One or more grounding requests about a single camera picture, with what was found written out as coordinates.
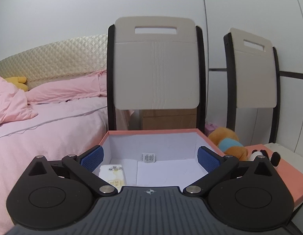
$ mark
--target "triangular cutout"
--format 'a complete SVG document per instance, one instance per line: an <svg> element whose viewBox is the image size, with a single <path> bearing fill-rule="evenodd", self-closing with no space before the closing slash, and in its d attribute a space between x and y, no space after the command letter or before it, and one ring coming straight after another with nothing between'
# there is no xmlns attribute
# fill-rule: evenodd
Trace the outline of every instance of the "triangular cutout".
<svg viewBox="0 0 303 235"><path fill-rule="evenodd" d="M270 170L268 169L267 165L263 162L260 162L254 172L254 174L257 175L263 175L263 176L272 176Z"/></svg>
<svg viewBox="0 0 303 235"><path fill-rule="evenodd" d="M33 169L30 171L29 176L43 175L46 174L47 171L42 162L37 162Z"/></svg>

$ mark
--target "yellow plush toy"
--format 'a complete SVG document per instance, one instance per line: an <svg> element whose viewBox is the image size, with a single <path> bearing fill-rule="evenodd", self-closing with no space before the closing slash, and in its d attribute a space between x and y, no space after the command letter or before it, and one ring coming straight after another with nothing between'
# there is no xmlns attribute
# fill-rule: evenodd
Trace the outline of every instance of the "yellow plush toy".
<svg viewBox="0 0 303 235"><path fill-rule="evenodd" d="M218 127L208 138L225 154L233 155L240 161L247 161L248 150L239 143L236 133L225 127Z"/></svg>
<svg viewBox="0 0 303 235"><path fill-rule="evenodd" d="M12 83L19 89L23 89L24 92L28 91L29 88L24 83L27 81L26 77L10 77L5 79L7 82Z"/></svg>

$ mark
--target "quilted headboard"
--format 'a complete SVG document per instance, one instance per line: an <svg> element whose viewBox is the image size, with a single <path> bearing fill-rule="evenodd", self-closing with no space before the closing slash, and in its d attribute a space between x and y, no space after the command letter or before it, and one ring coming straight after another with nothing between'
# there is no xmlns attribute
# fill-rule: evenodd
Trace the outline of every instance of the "quilted headboard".
<svg viewBox="0 0 303 235"><path fill-rule="evenodd" d="M0 61L0 76L27 77L29 89L106 68L107 34L53 42Z"/></svg>

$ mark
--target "crosshair logo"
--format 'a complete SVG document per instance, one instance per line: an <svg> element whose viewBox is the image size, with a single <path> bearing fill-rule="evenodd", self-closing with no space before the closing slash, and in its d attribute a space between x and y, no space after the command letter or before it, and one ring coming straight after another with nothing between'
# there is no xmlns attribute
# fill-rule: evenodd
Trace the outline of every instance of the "crosshair logo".
<svg viewBox="0 0 303 235"><path fill-rule="evenodd" d="M148 189L147 191L145 191L146 193L148 193L149 195L155 193L156 191L154 191L153 189Z"/></svg>

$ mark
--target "box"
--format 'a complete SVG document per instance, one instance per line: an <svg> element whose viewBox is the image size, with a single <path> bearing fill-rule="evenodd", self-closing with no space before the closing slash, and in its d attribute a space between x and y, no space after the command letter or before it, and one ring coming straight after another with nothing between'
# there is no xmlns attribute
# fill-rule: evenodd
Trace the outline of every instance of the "box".
<svg viewBox="0 0 303 235"><path fill-rule="evenodd" d="M101 165L122 165L127 186L179 186L181 191L207 174L200 164L205 161L201 146L224 155L198 129L108 131L100 145L97 176ZM143 154L154 154L154 162L144 162Z"/></svg>

